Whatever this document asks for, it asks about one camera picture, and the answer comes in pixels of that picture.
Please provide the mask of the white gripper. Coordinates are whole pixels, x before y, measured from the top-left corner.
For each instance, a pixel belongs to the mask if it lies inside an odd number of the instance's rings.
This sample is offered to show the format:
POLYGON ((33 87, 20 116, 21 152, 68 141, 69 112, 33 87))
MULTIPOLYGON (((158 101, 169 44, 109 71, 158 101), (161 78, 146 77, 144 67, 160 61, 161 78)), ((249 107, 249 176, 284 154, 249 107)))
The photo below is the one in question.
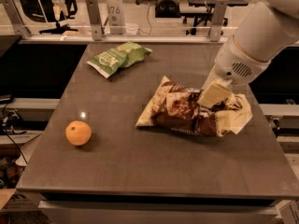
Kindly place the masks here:
POLYGON ((211 108, 228 98, 233 92, 232 83, 249 84, 258 77, 270 62, 251 58, 231 36, 219 50, 215 64, 202 87, 198 104, 211 108))

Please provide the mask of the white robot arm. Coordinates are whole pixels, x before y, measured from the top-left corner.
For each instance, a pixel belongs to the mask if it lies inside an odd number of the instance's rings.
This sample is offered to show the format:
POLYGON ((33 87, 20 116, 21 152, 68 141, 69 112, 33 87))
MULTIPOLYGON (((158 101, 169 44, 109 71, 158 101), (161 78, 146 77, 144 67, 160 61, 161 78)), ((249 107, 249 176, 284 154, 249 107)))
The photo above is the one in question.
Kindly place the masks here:
POLYGON ((298 40, 299 0, 257 3, 220 48, 199 104, 212 107, 224 101, 232 94, 232 86, 252 82, 298 40))

